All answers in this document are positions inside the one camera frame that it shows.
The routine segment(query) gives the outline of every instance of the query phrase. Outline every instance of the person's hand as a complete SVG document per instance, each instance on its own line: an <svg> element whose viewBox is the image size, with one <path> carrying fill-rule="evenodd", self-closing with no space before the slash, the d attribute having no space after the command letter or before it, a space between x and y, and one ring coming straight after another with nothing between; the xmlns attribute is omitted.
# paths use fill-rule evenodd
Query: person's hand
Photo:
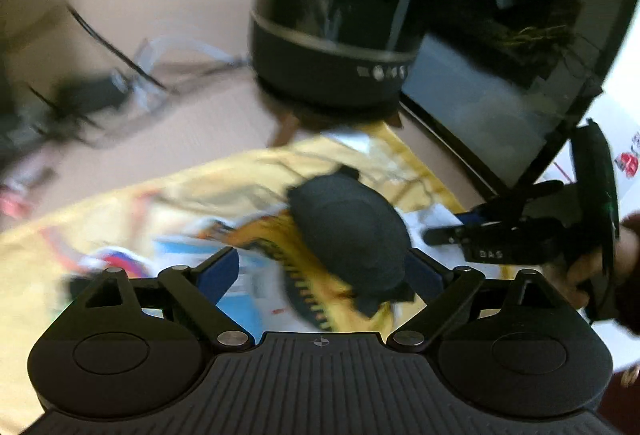
<svg viewBox="0 0 640 435"><path fill-rule="evenodd" d="M640 237L627 227L620 227L620 239L616 244L616 262L614 266L615 284L620 285L631 275L640 258ZM544 274L564 298L575 308L580 309L589 303L589 295L578 290L578 285L602 272L602 252L579 258L567 272L557 266L544 268Z"/></svg>

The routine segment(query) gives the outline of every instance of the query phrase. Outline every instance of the yellow cloth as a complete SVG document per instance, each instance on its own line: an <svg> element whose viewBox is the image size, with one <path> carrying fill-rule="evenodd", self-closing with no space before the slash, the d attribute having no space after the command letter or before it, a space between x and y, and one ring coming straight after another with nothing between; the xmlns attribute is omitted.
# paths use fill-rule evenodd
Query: yellow cloth
<svg viewBox="0 0 640 435"><path fill-rule="evenodd" d="M389 303L367 318L354 309L351 288L330 274L302 241L288 211L275 217L265 217L240 227L226 235L225 243L236 247L250 247L256 241L267 243L260 250L284 264L287 274L295 281L300 299L305 302L315 323L327 332L380 332L383 339L394 330L394 318ZM418 303L403 304L408 317L421 308Z"/></svg>
<svg viewBox="0 0 640 435"><path fill-rule="evenodd" d="M31 388L26 361L33 344L54 320L61 304L60 281L76 268L78 257L108 245L153 257L153 239L182 230L198 218L239 218L284 200L290 186L333 171L338 164L357 168L361 180L403 211L440 202L463 211L457 200L385 126L366 128L364 154L317 136L285 148L234 155L117 190L69 206L0 236L0 433L19 433L41 415ZM280 217L286 222L287 216ZM306 249L294 242L293 249ZM342 330L390 332L388 311L373 319L351 314L331 293L341 282L310 265L305 281L319 301L319 313ZM421 304L407 307L412 315Z"/></svg>

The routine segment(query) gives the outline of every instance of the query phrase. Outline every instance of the beige floor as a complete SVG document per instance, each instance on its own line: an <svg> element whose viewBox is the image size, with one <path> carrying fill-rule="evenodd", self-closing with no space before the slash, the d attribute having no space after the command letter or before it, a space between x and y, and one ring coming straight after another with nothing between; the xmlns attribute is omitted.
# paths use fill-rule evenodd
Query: beige floor
<svg viewBox="0 0 640 435"><path fill-rule="evenodd" d="M480 202L465 174L438 143L402 117L396 130L464 206ZM183 170L243 150L264 148L276 121L258 97L252 73L242 70L180 102L162 120L112 148L76 143L66 151L34 216L118 187Z"/></svg>
<svg viewBox="0 0 640 435"><path fill-rule="evenodd" d="M14 36L62 0L0 0L0 24ZM185 35L230 54L247 51L252 0L68 0L82 16L126 54L142 40ZM12 80L40 92L66 76L104 72L120 65L70 18L6 56ZM251 148L263 148L273 117L260 104L250 72L213 84L184 101L164 120L110 150L81 144L69 149L47 188L36 216L90 195L126 186ZM452 158L405 120L404 141L470 206L479 197Z"/></svg>

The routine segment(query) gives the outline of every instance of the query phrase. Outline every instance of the monitor screen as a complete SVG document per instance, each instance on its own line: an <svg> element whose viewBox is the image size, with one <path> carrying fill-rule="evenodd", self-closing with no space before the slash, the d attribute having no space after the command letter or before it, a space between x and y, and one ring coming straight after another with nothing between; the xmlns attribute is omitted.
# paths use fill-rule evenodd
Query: monitor screen
<svg viewBox="0 0 640 435"><path fill-rule="evenodd" d="M494 192L534 182L623 42L638 0L424 0L402 102Z"/></svg>

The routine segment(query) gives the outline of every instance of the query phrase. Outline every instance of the black cable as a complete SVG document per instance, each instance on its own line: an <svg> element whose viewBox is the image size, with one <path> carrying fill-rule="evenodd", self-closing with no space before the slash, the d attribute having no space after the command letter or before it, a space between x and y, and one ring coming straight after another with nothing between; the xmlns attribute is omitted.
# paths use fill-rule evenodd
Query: black cable
<svg viewBox="0 0 640 435"><path fill-rule="evenodd" d="M100 138L96 139L95 141L89 141L88 139L80 138L78 136L75 137L75 139L82 142L82 144L93 148L94 150L102 150L104 148L113 146L114 144L117 144L124 139L130 138L133 134L144 130L147 126L152 125L161 117L162 114L165 114L168 111L171 102L190 96L194 92L197 92L198 89L198 87L195 87L187 91L181 91L180 89L178 89L178 87L188 85L190 83L215 74L226 72L228 70L240 68L245 65L247 65L246 59L244 57L238 57L229 63L223 63L216 67L209 68L197 75L191 76L190 78L177 85L175 90L170 93L171 95L167 96L166 99L164 99L154 110L150 110L145 114L136 116L135 118L124 123L121 127L105 132Z"/></svg>
<svg viewBox="0 0 640 435"><path fill-rule="evenodd" d="M598 47L596 44L594 44L593 41L589 40L589 38L587 38L585 35L580 34L579 32L574 32L574 36L577 36L578 38L582 38L586 43L591 45L598 52L602 52L602 49Z"/></svg>
<svg viewBox="0 0 640 435"><path fill-rule="evenodd" d="M163 91L172 92L172 90L167 88L167 86L162 84L152 75L147 74L143 69L141 69L138 65L136 65L135 62L133 62L133 60L131 60L128 56L126 56L126 54L124 54L116 46L114 46L112 43L110 43L108 40L106 40L100 34L98 34L95 31L95 29L91 27L91 25L89 25L86 22L86 20L82 16L80 16L80 14L72 6L67 4L66 8L68 9L71 16L75 19L75 21L82 26L82 28L87 32L89 36L91 36L95 41L97 41L100 45L102 45L112 54L116 55L120 60L122 60L127 65L127 67L129 67L131 70L136 72L138 75L145 78L148 82L153 83L153 85L155 85L156 87L161 88Z"/></svg>
<svg viewBox="0 0 640 435"><path fill-rule="evenodd" d="M565 47L564 49L561 49L561 51L571 54L574 57L574 59L577 60L578 63L580 63L580 66L582 67L582 75L576 75L571 70L571 68L569 67L569 65L567 63L566 54L562 57L562 62L564 63L565 68L569 71L569 74L573 78L581 80L581 79L588 78L589 76L591 76L593 74L593 70L587 66L587 64L584 62L582 57L575 50L570 49L569 47Z"/></svg>
<svg viewBox="0 0 640 435"><path fill-rule="evenodd" d="M27 85L27 88L30 90L30 92L36 96L38 99L40 99L44 104L46 104L49 108L52 108L52 110L55 110L56 112L61 112L61 109L58 105L56 105L53 101L51 101L50 99L47 99L45 96L43 96L42 94L40 94L36 89L34 89L31 85L29 85L28 83L25 84Z"/></svg>

